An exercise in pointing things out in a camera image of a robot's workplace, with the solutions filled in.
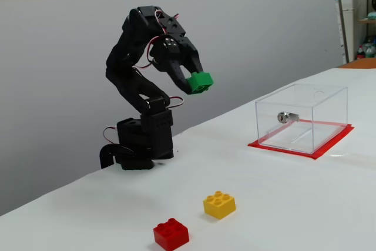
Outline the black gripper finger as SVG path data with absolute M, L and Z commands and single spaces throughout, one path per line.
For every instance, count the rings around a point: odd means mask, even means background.
M 199 53 L 194 47 L 182 47 L 181 53 L 181 65 L 184 66 L 190 73 L 203 72 L 203 67 L 200 62 Z
M 166 65 L 166 72 L 174 82 L 174 84 L 185 94 L 190 95 L 192 89 L 185 78 L 180 63 L 177 60 L 169 60 Z

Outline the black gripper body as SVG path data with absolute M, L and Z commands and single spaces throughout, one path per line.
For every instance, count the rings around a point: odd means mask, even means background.
M 152 57 L 151 63 L 157 68 L 158 71 L 166 72 L 166 63 L 169 60 L 177 60 L 181 65 L 181 53 L 182 47 L 194 47 L 196 48 L 189 38 L 178 35 L 162 35 L 152 42 L 152 48 L 149 51 L 149 55 Z

